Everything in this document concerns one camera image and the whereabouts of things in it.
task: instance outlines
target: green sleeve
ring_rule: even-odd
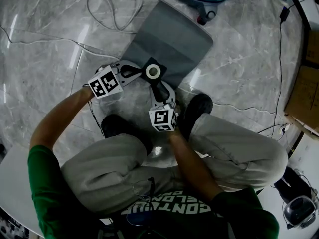
[[[210,205],[228,220],[236,238],[278,238],[279,224],[271,213],[263,210],[253,188],[222,192]]]
[[[32,199],[45,238],[97,238],[99,220],[74,196],[52,151],[33,147],[28,169]]]

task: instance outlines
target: gray mat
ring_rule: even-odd
[[[212,45],[213,40],[205,30],[159,0],[122,58],[140,67],[150,57],[155,58],[167,67],[162,79],[176,89]]]

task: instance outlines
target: marble floor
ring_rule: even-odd
[[[112,0],[116,21],[124,25],[134,1]],[[158,0],[144,0],[144,6],[127,30],[138,31]],[[165,0],[192,19],[193,9],[177,0]],[[68,38],[101,54],[121,56],[133,35],[108,31],[99,26],[86,10],[86,0],[0,0],[0,24],[13,42]],[[91,0],[90,8],[104,24],[112,26],[105,1]],[[255,107],[275,111],[279,93],[279,15],[277,0],[228,0],[218,9],[217,17],[204,28],[214,46],[181,83],[178,96],[188,102],[199,91],[209,94],[218,104],[232,104],[239,109]],[[282,94],[278,111],[289,97],[297,71],[302,41],[302,22],[295,8],[282,25]],[[71,42],[41,42],[32,45],[10,44],[0,31],[0,139],[7,149],[15,143],[28,147],[30,137],[41,119],[59,101],[77,91],[101,64],[113,59],[84,52]],[[154,149],[147,163],[168,166],[172,155],[151,128],[148,117],[148,84],[137,79],[117,99],[93,100],[99,121],[118,113],[134,121],[152,136]],[[245,112],[232,107],[214,106],[213,115],[258,132],[274,123],[274,115],[256,110]],[[282,123],[277,116],[276,123]],[[280,143],[287,147],[296,135],[290,129]],[[270,135],[271,129],[263,132]],[[80,150],[102,139],[88,105],[76,116],[55,146],[62,165]],[[279,139],[276,128],[274,138]]]

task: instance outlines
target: cable connector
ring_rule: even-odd
[[[288,15],[289,15],[289,12],[290,12],[289,9],[287,9],[286,7],[283,8],[283,10],[281,11],[281,14],[279,16],[280,24],[286,21]]]

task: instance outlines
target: gray pants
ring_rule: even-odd
[[[209,155],[203,160],[226,191],[269,186],[282,177],[288,162],[275,140],[208,114],[196,121],[189,143]],[[120,134],[84,149],[61,171],[80,202],[105,218],[138,199],[132,190],[138,181],[154,177],[156,194],[184,188],[177,166],[141,166],[146,156],[137,138]]]

